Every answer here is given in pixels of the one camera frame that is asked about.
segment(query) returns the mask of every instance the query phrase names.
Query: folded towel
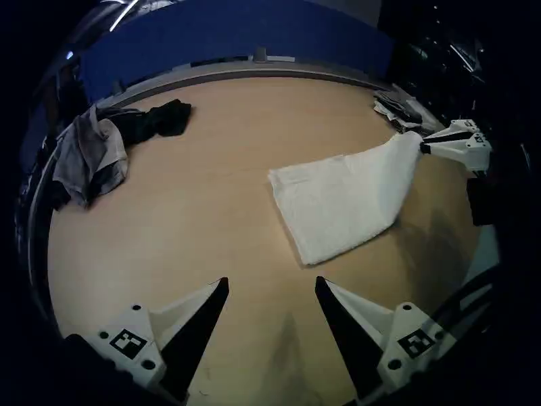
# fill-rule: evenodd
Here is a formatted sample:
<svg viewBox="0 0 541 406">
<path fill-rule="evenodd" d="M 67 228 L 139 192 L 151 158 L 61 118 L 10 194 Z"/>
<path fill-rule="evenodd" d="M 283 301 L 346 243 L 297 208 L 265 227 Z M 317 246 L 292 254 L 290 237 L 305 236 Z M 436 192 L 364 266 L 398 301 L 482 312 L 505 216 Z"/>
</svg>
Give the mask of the folded towel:
<svg viewBox="0 0 541 406">
<path fill-rule="evenodd" d="M 392 225 L 413 180 L 421 141 L 409 131 L 359 154 L 270 171 L 303 264 L 332 258 Z"/>
</svg>

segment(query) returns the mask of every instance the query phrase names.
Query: gray towel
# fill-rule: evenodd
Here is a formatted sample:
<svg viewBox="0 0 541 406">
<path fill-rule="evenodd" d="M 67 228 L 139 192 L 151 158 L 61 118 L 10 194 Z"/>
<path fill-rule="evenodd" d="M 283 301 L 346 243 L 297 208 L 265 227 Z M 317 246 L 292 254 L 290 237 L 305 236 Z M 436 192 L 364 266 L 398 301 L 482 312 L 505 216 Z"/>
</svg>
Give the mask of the gray towel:
<svg viewBox="0 0 541 406">
<path fill-rule="evenodd" d="M 76 117 L 66 129 L 53 180 L 64 185 L 77 204 L 120 185 L 128 170 L 120 131 L 110 120 L 97 121 L 96 107 Z"/>
</svg>

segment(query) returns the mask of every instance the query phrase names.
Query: blue wall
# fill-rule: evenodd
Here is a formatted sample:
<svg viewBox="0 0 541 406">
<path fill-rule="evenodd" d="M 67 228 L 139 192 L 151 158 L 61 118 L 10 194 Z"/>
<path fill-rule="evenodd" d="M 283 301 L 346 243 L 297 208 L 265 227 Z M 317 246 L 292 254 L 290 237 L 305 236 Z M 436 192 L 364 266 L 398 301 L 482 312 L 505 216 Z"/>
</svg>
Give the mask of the blue wall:
<svg viewBox="0 0 541 406">
<path fill-rule="evenodd" d="M 384 76 L 393 41 L 368 24 L 303 0 L 186 0 L 121 24 L 82 55 L 92 101 L 112 83 L 131 83 L 174 66 L 250 55 L 332 62 Z"/>
</svg>

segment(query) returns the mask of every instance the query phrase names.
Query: circular table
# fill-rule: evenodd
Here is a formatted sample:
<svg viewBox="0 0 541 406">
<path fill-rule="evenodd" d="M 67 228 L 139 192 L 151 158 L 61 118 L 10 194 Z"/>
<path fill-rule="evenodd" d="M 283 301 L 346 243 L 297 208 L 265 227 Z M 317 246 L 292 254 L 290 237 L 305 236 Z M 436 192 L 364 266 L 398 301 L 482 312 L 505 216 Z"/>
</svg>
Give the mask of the circular table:
<svg viewBox="0 0 541 406">
<path fill-rule="evenodd" d="M 243 78 L 161 93 L 194 106 L 185 133 L 128 152 L 128 179 L 52 218 L 49 286 L 62 334 L 90 334 L 134 302 L 159 309 L 219 277 L 230 294 L 189 405 L 342 405 L 354 388 L 314 293 L 317 275 L 383 306 L 434 310 L 475 250 L 458 163 L 424 156 L 399 219 L 377 238 L 303 267 L 268 170 L 373 148 L 394 133 L 371 91 Z"/>
</svg>

